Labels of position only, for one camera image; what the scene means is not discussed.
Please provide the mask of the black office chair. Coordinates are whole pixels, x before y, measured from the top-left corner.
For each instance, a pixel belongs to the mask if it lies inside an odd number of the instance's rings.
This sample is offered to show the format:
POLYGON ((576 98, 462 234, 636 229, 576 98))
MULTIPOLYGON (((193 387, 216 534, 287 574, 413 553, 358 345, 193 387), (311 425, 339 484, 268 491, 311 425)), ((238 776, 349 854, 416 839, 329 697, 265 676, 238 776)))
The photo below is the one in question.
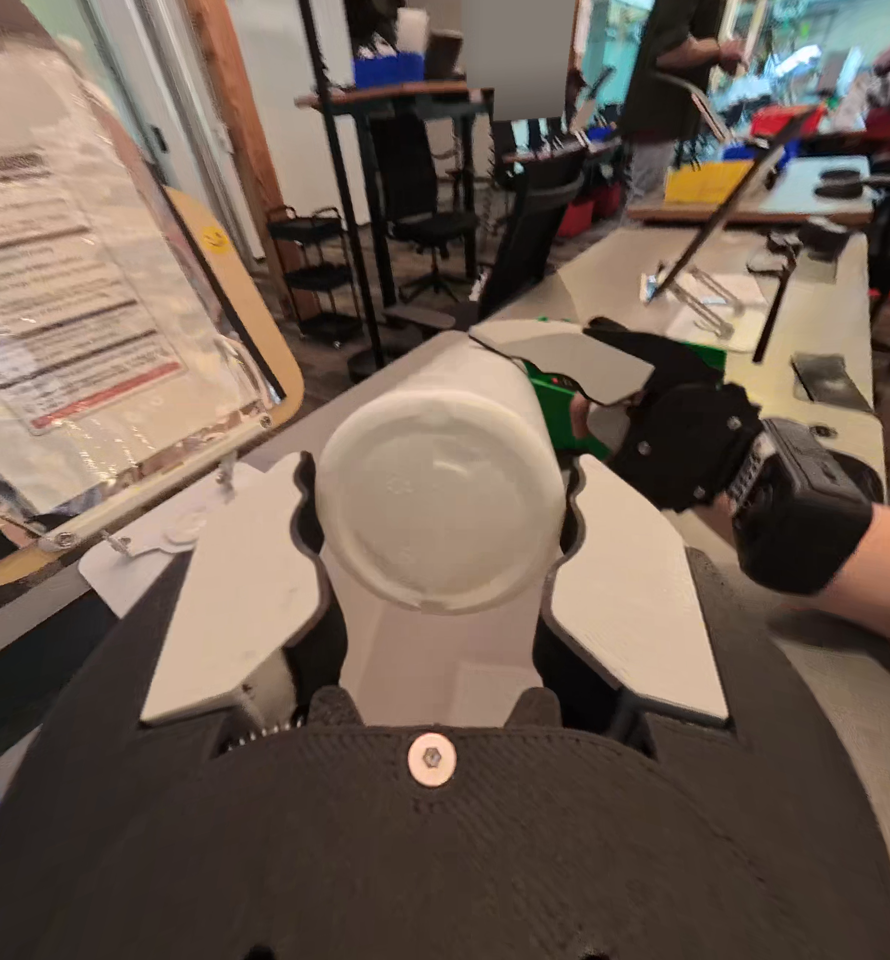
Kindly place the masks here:
POLYGON ((494 266, 477 300, 485 321, 545 276, 550 249, 584 180, 586 147, 535 156, 523 165, 494 266))
POLYGON ((461 241, 464 251, 469 251, 478 226, 476 214, 459 207, 440 209, 436 160, 427 125, 419 117, 403 113, 377 118, 370 122, 370 133, 386 233, 430 257, 430 271, 401 284, 398 301, 409 305, 419 294, 433 292, 458 302, 452 286, 461 279, 442 273, 441 261, 450 256, 453 242, 461 241))

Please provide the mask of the white plastic water bottle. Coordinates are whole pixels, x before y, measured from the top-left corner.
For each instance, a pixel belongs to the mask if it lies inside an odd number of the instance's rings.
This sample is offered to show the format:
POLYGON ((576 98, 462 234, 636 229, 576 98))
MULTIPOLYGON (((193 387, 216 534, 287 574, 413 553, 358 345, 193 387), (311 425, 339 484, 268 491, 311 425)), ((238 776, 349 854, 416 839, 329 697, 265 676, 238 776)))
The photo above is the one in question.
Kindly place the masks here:
POLYGON ((545 577, 566 485, 527 374, 464 338, 335 430, 316 510, 326 546, 371 593, 465 615, 545 577))

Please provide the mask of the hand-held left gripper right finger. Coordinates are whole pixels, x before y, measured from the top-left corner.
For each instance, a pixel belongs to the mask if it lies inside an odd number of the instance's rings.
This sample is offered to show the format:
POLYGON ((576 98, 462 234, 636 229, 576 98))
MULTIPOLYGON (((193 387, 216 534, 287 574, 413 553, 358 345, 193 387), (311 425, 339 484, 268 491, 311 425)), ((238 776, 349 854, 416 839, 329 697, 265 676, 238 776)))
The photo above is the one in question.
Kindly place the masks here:
POLYGON ((725 727, 730 714, 687 546, 589 454, 569 491, 573 545, 549 572, 544 623, 631 712, 725 727))

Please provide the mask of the black utility cart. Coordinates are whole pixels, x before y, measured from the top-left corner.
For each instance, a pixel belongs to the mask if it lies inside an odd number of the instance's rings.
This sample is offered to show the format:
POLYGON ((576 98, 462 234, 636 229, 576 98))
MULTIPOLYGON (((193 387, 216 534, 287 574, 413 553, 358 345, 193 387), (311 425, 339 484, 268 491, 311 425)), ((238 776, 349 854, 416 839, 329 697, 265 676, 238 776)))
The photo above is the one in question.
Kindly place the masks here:
POLYGON ((301 214, 283 204, 269 211, 267 229, 300 336, 336 349, 360 336, 363 318, 339 210, 301 214))

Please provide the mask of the red plastic bin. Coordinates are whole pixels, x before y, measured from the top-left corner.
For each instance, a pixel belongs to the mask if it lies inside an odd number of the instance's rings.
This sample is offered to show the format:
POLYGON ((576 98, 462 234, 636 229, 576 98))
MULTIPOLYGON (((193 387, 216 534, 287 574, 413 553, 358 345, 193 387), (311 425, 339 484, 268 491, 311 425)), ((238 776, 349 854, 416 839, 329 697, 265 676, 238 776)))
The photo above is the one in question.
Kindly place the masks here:
POLYGON ((573 239, 589 230, 593 224, 612 219, 619 213, 622 188, 612 182, 597 186, 574 199, 559 224, 556 238, 573 239))

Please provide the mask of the green plastic bin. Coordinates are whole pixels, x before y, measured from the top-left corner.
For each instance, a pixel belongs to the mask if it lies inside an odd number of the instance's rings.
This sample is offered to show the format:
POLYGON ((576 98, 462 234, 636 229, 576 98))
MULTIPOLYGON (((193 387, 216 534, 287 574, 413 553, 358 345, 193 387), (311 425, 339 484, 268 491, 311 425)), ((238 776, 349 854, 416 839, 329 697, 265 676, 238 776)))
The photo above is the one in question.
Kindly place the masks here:
MULTIPOLYGON (((702 356, 706 363, 725 373, 728 351, 719 345, 710 345, 702 342, 683 342, 702 356)), ((628 428, 628 413, 634 413, 638 408, 632 402, 639 398, 635 394, 626 402, 619 405, 604 407, 591 402, 591 413, 588 426, 590 436, 586 440, 575 440, 571 434, 569 406, 571 397, 576 390, 564 378, 540 373, 534 366, 521 363, 536 392, 538 402, 547 426, 551 445, 557 452, 590 453, 601 461, 607 461, 615 448, 622 443, 625 431, 628 428)))

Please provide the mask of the yellow plastic bin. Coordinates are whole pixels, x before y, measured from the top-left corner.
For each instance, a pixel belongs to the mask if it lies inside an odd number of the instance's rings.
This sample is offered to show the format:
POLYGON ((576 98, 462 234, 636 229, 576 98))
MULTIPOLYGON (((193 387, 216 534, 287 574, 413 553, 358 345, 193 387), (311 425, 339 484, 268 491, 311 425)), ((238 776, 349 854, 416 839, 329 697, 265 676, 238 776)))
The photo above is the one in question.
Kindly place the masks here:
POLYGON ((682 166, 666 176, 664 204, 716 208, 730 198, 742 201, 763 188, 774 166, 773 161, 759 163, 750 158, 682 166))

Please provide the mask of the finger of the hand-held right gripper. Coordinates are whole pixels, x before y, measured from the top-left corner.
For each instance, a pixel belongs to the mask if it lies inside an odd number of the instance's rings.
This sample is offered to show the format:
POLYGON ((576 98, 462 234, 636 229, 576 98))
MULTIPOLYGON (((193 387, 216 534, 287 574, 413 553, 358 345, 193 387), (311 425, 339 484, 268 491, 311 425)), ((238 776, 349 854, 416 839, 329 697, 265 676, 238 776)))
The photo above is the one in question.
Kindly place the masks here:
POLYGON ((685 343, 630 330, 604 317, 593 318, 583 328, 583 333, 652 366, 652 373, 639 398, 632 402, 633 406, 645 409, 678 388, 717 389, 724 382, 723 372, 706 363, 699 353, 685 343))
POLYGON ((565 320, 489 319, 471 327, 470 337, 505 358, 564 378, 573 390, 611 407, 641 393, 655 367, 632 354, 587 336, 565 320))

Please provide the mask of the white top neighbouring desk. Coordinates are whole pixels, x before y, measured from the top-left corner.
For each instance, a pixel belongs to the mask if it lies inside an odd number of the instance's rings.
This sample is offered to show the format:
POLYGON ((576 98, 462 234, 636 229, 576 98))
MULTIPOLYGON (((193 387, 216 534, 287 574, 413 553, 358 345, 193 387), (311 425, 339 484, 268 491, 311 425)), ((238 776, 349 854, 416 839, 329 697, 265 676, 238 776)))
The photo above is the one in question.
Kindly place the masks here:
MULTIPOLYGON (((814 217, 828 219, 848 228, 864 228, 873 218, 873 193, 866 188, 859 198, 820 198, 814 194, 822 175, 832 169, 847 169, 867 177, 869 159, 862 155, 798 158, 789 162, 775 186, 756 187, 745 194, 731 211, 730 227, 795 225, 814 217)), ((645 224, 699 225, 706 222, 716 207, 709 203, 667 202, 654 193, 631 205, 627 217, 645 224)))

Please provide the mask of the wooden top standing desk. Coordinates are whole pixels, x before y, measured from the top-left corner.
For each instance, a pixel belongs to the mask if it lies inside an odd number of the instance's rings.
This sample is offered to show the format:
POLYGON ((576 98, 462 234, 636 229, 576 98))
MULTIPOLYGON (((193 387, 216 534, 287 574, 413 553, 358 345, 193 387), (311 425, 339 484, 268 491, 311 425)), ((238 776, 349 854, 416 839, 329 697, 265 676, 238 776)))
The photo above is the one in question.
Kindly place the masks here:
POLYGON ((379 239, 387 237, 387 228, 381 205, 371 119, 414 114, 425 122, 449 120, 459 144, 460 190, 469 193, 463 196, 463 201, 465 209, 471 210, 475 184, 475 119, 479 115, 489 116, 493 101, 492 88, 473 88, 462 79, 409 81, 363 90, 331 90, 333 115, 348 116, 355 122, 370 225, 379 239))

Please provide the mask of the acrylic sign stand wooden board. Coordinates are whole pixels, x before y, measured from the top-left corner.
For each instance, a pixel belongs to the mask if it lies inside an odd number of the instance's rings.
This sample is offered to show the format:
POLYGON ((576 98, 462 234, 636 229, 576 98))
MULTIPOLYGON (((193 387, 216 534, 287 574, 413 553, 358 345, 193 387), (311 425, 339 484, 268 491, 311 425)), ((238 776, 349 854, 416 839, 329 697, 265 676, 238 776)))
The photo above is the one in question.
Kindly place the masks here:
POLYGON ((236 249, 108 98, 0 2, 0 591, 104 543, 197 546, 304 380, 236 249))

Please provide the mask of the blue storage bin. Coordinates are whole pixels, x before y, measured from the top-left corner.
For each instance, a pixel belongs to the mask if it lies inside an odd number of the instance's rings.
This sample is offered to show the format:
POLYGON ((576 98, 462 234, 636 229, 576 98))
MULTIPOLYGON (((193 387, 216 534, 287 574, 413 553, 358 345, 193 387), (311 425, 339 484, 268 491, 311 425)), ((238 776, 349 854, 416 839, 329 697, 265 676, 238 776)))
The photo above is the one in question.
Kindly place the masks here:
POLYGON ((353 61, 355 88, 375 90, 421 83, 425 79, 426 58, 414 52, 356 57, 353 61))
MULTIPOLYGON (((788 141, 783 146, 783 151, 775 159, 774 165, 777 170, 783 169, 788 162, 798 157, 801 140, 799 138, 788 141)), ((767 154, 770 144, 765 141, 735 141, 725 146, 720 154, 721 162, 752 162, 759 157, 767 154)))

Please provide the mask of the person's right forearm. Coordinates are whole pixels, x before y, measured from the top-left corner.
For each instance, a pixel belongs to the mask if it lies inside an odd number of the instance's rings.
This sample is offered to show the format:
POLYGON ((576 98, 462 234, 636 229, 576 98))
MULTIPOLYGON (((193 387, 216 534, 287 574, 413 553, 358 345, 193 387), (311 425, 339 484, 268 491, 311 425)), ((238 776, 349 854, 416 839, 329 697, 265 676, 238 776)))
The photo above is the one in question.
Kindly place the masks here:
POLYGON ((890 641, 890 506, 799 503, 735 522, 720 496, 694 512, 757 586, 890 641))

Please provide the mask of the wooden post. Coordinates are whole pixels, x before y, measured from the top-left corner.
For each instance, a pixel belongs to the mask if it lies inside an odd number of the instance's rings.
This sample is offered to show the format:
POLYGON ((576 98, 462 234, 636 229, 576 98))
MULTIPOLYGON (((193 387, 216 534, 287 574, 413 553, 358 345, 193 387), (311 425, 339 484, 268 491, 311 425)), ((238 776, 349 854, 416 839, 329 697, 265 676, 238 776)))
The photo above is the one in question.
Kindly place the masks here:
POLYGON ((320 312, 316 295, 302 290, 293 293, 285 283, 289 271, 303 266, 301 254, 293 244, 280 245, 268 231, 268 216, 283 208, 283 196, 228 4, 186 1, 184 5, 218 115, 231 140, 233 162, 270 280, 288 318, 313 319, 320 312))

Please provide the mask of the black framed marker sign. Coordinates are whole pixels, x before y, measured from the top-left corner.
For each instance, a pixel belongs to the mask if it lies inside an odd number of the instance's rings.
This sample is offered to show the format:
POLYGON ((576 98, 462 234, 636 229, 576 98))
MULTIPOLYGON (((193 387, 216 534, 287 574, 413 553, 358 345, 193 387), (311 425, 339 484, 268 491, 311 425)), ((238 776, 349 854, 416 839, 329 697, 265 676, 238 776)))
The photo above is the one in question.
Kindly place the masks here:
POLYGON ((698 255, 735 218, 746 195, 763 185, 787 145, 799 138, 803 128, 820 113, 816 105, 794 108, 774 137, 753 140, 756 155, 750 167, 694 234, 679 258, 670 265, 661 261, 653 272, 641 275, 639 299, 643 305, 674 299, 690 312, 692 324, 698 331, 712 336, 715 345, 730 345, 736 323, 746 313, 747 306, 721 280, 699 266, 698 255))

